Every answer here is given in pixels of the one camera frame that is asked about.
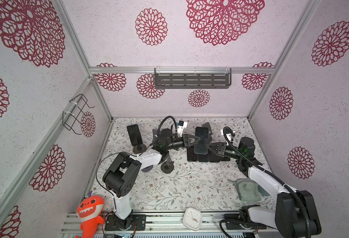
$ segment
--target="table surface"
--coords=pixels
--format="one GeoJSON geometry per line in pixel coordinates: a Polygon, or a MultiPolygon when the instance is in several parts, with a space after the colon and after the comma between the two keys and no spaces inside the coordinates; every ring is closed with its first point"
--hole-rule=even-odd
{"type": "MultiPolygon", "coordinates": [[[[138,124],[145,145],[152,142],[152,129],[157,128],[163,118],[116,118],[111,130],[106,149],[102,158],[111,153],[126,151],[132,153],[132,145],[129,140],[127,126],[138,124]]],[[[213,132],[213,141],[224,141],[220,129],[229,126],[236,131],[234,145],[239,144],[241,137],[247,136],[255,142],[255,157],[268,169],[258,141],[246,118],[176,118],[176,120],[188,121],[184,134],[194,135],[197,126],[210,122],[213,132]]],[[[170,128],[173,124],[168,119],[162,129],[170,128]]],[[[275,208],[272,197],[261,197],[259,202],[243,202],[239,200],[232,181],[238,178],[246,178],[239,169],[235,160],[220,163],[188,162],[186,149],[170,150],[171,159],[174,161],[174,170],[165,174],[160,169],[160,164],[153,167],[147,173],[139,172],[134,187],[131,190],[131,204],[134,211],[139,210],[185,210],[194,207],[202,211],[212,210],[238,210],[242,206],[259,204],[266,208],[275,208]]],[[[99,166],[97,178],[104,186],[102,177],[109,168],[116,155],[107,158],[99,166]]],[[[106,209],[114,208],[110,193],[101,188],[94,181],[93,195],[101,195],[105,199],[106,209]]]]}

